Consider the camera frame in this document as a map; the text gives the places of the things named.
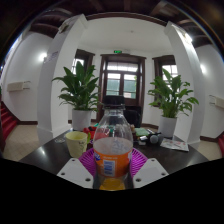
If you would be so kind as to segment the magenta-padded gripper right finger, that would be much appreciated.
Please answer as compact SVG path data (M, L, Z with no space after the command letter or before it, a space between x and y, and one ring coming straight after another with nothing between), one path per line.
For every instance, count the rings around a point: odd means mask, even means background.
M128 186L136 189L168 176L168 172L156 158L147 158L137 149L132 150Z

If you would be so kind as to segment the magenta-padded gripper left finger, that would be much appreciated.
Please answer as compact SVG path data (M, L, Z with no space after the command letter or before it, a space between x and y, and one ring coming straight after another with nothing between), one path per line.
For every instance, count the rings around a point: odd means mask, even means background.
M97 189L99 180L96 174L94 150L87 150L80 158L69 159L58 172L58 176L78 186Z

